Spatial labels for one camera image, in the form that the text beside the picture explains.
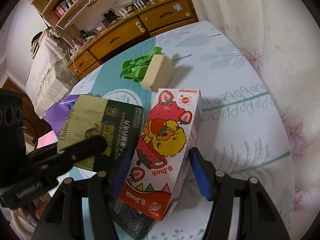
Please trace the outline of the left hand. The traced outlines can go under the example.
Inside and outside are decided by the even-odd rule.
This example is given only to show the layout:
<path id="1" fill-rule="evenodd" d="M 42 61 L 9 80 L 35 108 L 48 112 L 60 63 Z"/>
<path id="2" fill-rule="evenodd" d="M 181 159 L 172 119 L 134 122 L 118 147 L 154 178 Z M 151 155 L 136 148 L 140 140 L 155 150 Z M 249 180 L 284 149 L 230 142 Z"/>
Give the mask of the left hand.
<path id="1" fill-rule="evenodd" d="M 46 193 L 36 200 L 32 200 L 29 204 L 19 207 L 16 210 L 12 211 L 12 217 L 16 217 L 18 219 L 22 219 L 22 221 L 30 224 L 31 226 L 37 226 L 38 222 L 44 210 L 46 209 L 48 203 L 51 200 L 51 196 L 49 193 Z"/>

